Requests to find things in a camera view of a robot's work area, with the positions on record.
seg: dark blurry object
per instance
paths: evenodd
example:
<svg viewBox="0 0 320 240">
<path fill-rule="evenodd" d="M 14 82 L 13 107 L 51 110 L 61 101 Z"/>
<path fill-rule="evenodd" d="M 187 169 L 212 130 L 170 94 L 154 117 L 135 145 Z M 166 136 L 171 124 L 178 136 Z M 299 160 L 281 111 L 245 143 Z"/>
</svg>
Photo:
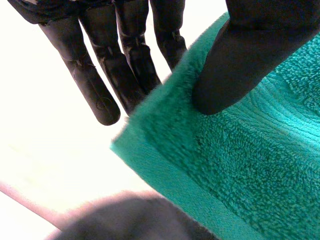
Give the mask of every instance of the dark blurry object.
<svg viewBox="0 0 320 240">
<path fill-rule="evenodd" d="M 55 240 L 217 240 L 164 198 L 129 197 L 77 220 Z"/>
</svg>

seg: fingertip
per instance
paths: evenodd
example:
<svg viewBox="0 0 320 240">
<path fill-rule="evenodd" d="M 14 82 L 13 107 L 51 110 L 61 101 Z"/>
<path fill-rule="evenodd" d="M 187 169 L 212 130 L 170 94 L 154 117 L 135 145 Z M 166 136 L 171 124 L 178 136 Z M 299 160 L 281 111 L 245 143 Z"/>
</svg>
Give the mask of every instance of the fingertip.
<svg viewBox="0 0 320 240">
<path fill-rule="evenodd" d="M 221 110 L 215 101 L 208 96 L 208 90 L 201 86 L 198 81 L 192 89 L 192 104 L 194 108 L 203 115 L 210 116 L 219 113 Z"/>
</svg>

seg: teal terry cloth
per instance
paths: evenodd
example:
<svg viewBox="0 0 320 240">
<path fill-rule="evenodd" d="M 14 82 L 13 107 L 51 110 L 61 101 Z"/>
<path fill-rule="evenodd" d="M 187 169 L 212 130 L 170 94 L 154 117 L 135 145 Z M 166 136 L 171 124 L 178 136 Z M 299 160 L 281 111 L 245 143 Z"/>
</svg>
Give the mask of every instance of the teal terry cloth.
<svg viewBox="0 0 320 240">
<path fill-rule="evenodd" d="M 320 240 L 320 35 L 240 102 L 204 116 L 191 94 L 220 17 L 111 149 L 222 240 Z"/>
</svg>

